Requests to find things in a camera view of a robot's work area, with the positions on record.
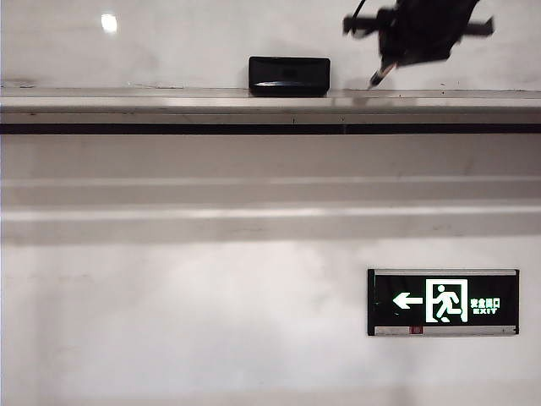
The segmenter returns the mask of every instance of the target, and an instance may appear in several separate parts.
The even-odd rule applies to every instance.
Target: exit sign
[[[369,335],[518,334],[518,278],[518,270],[370,269]]]

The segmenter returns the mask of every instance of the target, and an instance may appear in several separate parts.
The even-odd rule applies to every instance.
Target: white surface
[[[3,405],[538,405],[540,152],[4,135]],[[369,267],[520,268],[521,334],[367,337]]]
[[[375,14],[391,0],[369,0]],[[5,85],[246,87],[248,58],[328,57],[331,86],[366,88],[377,38],[342,36],[356,0],[3,0]],[[101,16],[117,18],[104,32]],[[448,63],[399,69],[382,89],[541,90],[538,0],[482,0],[488,40],[466,38]]]

